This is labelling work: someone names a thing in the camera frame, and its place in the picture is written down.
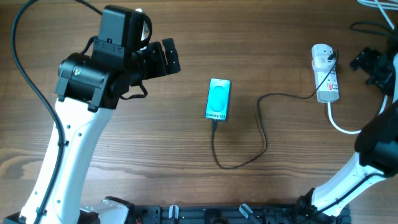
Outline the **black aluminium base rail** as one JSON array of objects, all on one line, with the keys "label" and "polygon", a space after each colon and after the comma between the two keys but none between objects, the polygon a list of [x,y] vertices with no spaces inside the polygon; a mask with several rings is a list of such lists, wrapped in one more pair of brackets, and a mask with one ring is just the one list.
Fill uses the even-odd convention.
[{"label": "black aluminium base rail", "polygon": [[160,207],[158,205],[134,205],[117,197],[107,196],[108,200],[120,202],[131,209],[127,213],[126,223],[141,224],[214,224],[214,223],[336,223],[351,224],[349,206],[341,211],[337,217],[327,218],[318,215],[310,218],[304,213],[295,214],[293,204],[271,204],[265,206],[250,206],[248,210],[244,205],[220,207]]}]

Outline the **white USB charger plug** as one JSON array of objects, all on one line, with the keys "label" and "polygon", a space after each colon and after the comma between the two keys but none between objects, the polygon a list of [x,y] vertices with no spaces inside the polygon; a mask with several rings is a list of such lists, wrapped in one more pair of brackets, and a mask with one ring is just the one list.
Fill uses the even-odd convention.
[{"label": "white USB charger plug", "polygon": [[332,69],[336,62],[336,54],[316,55],[312,60],[312,68],[315,72],[325,72]]}]

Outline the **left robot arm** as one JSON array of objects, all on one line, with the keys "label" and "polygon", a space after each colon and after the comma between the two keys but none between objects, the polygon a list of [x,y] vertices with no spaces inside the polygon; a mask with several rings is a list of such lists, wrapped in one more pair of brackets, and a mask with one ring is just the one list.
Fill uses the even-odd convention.
[{"label": "left robot arm", "polygon": [[144,80],[178,73],[172,39],[152,42],[152,22],[141,9],[108,5],[98,35],[85,51],[58,68],[57,100],[49,106],[52,135],[34,189],[5,223],[132,223],[135,206],[116,197],[81,206],[81,194],[98,140],[118,102]]}]

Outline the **Galaxy S25 smartphone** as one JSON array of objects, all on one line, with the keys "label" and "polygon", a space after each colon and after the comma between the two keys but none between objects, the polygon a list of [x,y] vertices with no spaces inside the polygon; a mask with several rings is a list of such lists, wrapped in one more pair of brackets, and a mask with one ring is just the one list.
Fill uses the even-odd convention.
[{"label": "Galaxy S25 smartphone", "polygon": [[212,78],[206,101],[205,118],[226,121],[228,116],[231,81]]}]

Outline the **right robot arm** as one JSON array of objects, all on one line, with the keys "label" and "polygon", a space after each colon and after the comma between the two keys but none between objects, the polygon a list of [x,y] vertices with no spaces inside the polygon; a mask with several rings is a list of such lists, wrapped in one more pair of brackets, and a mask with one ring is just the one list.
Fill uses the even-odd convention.
[{"label": "right robot arm", "polygon": [[365,49],[351,66],[367,71],[372,83],[392,95],[392,104],[359,132],[351,159],[328,182],[297,200],[294,223],[341,223],[350,201],[397,175],[397,37],[388,39],[383,54]]}]

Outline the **white power strip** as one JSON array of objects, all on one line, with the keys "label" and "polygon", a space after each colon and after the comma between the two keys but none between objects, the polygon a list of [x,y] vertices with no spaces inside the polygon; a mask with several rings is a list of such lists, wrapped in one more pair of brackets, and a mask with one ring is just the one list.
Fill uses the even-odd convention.
[{"label": "white power strip", "polygon": [[[337,52],[335,52],[327,44],[315,44],[312,47],[312,59],[316,55],[330,55],[332,53],[336,54],[337,62]],[[339,99],[339,87],[338,79],[336,75],[336,62],[331,70],[325,72],[315,72],[315,87],[317,100],[320,103],[331,103]]]}]

